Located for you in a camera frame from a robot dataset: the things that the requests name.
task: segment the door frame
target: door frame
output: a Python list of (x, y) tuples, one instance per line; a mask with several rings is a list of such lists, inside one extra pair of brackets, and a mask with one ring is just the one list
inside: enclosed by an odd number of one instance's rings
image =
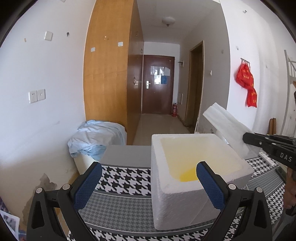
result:
[(142, 77), (142, 103), (141, 103), (141, 113), (143, 113), (143, 92), (144, 92), (144, 87), (145, 85), (145, 72), (146, 72), (146, 61), (145, 61), (145, 56), (153, 56), (157, 58), (173, 58), (172, 60), (172, 70), (170, 72), (170, 79), (171, 79), (171, 87), (170, 87), (170, 102), (172, 102), (173, 106), (173, 91), (174, 91), (174, 80), (175, 80), (175, 61), (176, 58), (174, 56), (163, 56), (163, 55), (152, 55), (152, 54), (144, 54), (143, 55), (143, 77)]
[[(187, 123), (187, 118), (188, 118), (188, 100), (189, 100), (189, 90), (190, 90), (190, 86), (192, 83), (192, 79), (191, 79), (191, 71), (192, 71), (192, 63), (191, 63), (191, 55), (192, 55), (192, 51), (194, 51), (196, 48), (202, 46), (202, 88), (201, 88), (201, 97), (200, 97), (200, 107), (202, 104), (202, 95), (203, 95), (203, 87), (204, 87), (204, 76), (205, 76), (205, 41), (202, 40), (199, 44), (195, 45), (192, 49), (189, 50), (189, 73), (188, 73), (188, 88), (187, 88), (187, 100), (186, 100), (186, 109), (185, 109), (185, 119), (184, 119), (184, 123)], [(195, 130), (194, 132), (196, 132), (197, 129), (197, 124), (198, 121), (200, 119), (200, 108), (198, 111), (198, 115), (197, 115), (197, 121), (195, 124)]]

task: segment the human hand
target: human hand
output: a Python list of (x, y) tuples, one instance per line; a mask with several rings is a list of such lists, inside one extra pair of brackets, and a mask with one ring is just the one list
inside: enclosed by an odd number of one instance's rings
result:
[(287, 183), (285, 185), (284, 193), (284, 208), (291, 209), (296, 205), (296, 181), (292, 178), (293, 170), (287, 169)]

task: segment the ceiling light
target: ceiling light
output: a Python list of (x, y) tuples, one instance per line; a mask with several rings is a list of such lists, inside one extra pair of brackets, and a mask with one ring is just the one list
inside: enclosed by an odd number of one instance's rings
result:
[(176, 20), (172, 17), (165, 17), (161, 20), (164, 24), (166, 24), (167, 26), (170, 26), (172, 24), (174, 24), (176, 22)]

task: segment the blue textured finger pad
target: blue textured finger pad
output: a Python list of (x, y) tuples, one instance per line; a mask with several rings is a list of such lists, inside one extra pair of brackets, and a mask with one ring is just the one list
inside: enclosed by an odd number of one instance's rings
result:
[(224, 194), (201, 163), (196, 167), (196, 174), (213, 206), (222, 210), (225, 207)]
[(92, 195), (95, 187), (99, 183), (102, 176), (102, 165), (97, 163), (84, 183), (80, 186), (74, 196), (74, 208), (76, 211), (83, 209)]

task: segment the wooden cabinet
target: wooden cabinet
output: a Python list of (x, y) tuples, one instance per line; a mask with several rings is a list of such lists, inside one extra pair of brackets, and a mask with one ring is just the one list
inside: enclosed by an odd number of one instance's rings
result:
[(128, 145), (133, 144), (141, 114), (143, 49), (137, 1), (97, 0), (84, 55), (86, 119), (123, 125)]

